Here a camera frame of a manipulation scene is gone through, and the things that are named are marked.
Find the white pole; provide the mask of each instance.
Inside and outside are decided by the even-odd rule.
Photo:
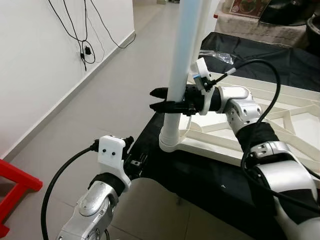
[[[192,58],[195,52],[199,53],[200,50],[210,3],[211,0],[182,0],[180,2],[167,101],[180,102],[183,99]],[[164,116],[159,145],[166,152],[174,151],[174,147],[179,142],[180,116],[179,113]]]

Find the black tablecloth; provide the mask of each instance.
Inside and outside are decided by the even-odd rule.
[[[201,48],[235,54],[239,56],[237,61],[249,58],[268,60],[280,72],[283,84],[319,91],[319,58],[303,50],[280,48],[215,32],[203,41]],[[224,73],[231,68],[228,63],[211,56],[206,56],[205,61],[212,72]],[[268,69],[258,64],[245,67],[235,75],[274,81]],[[148,156],[141,177],[156,180],[169,191],[255,239],[286,239],[274,218],[254,206],[247,180],[239,167],[180,150],[163,152],[159,148],[163,121],[164,114],[156,113],[130,151],[137,159],[142,153]]]

